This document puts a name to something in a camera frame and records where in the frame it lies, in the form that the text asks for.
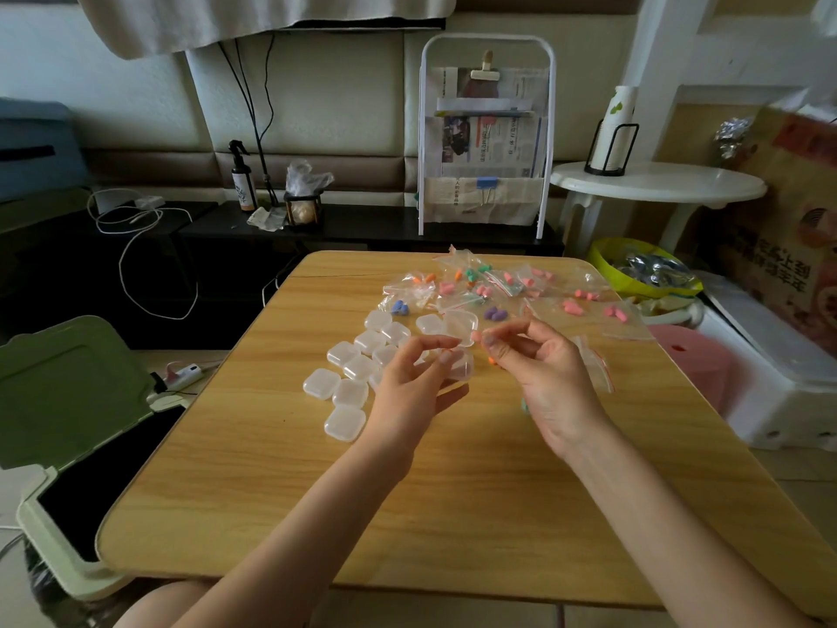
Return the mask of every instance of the beige cloth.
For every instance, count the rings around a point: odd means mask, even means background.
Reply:
[[[302,20],[447,17],[456,0],[78,0],[118,57],[137,59],[292,26]]]

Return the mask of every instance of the forearm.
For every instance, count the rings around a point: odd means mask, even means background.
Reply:
[[[352,445],[176,628],[299,628],[405,472],[403,457]]]
[[[601,425],[567,462],[682,628],[813,625],[693,513],[621,432]]]

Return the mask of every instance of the person's right hand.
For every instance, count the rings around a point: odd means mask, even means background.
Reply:
[[[520,317],[474,338],[517,379],[543,439],[560,457],[590,426],[610,422],[578,348],[547,324]]]

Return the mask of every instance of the white metal rack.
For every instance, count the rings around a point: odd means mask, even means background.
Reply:
[[[549,42],[534,35],[506,35],[494,32],[443,32],[433,36],[426,44],[421,53],[421,69],[418,80],[418,235],[424,235],[424,154],[425,154],[425,129],[427,127],[427,51],[430,46],[440,39],[475,39],[483,41],[532,41],[540,44],[549,55],[549,84],[548,84],[548,123],[547,123],[547,148],[544,161],[543,189],[541,193],[541,206],[538,211],[538,231],[536,238],[543,237],[543,225],[546,222],[547,198],[549,195],[549,174],[552,167],[552,152],[555,135],[555,51],[552,50]]]

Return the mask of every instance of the hand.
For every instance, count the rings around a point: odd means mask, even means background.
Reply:
[[[543,439],[561,458],[589,425],[610,423],[578,348],[547,324],[520,318],[474,337],[517,379]]]
[[[384,369],[378,386],[369,422],[358,442],[382,445],[388,451],[404,454],[408,464],[413,452],[430,426],[434,416],[462,399],[468,393],[465,383],[444,394],[439,390],[455,383],[447,379],[462,351],[451,351],[459,339],[443,335],[410,337],[395,358]],[[425,350],[445,348],[430,363],[416,365]]]

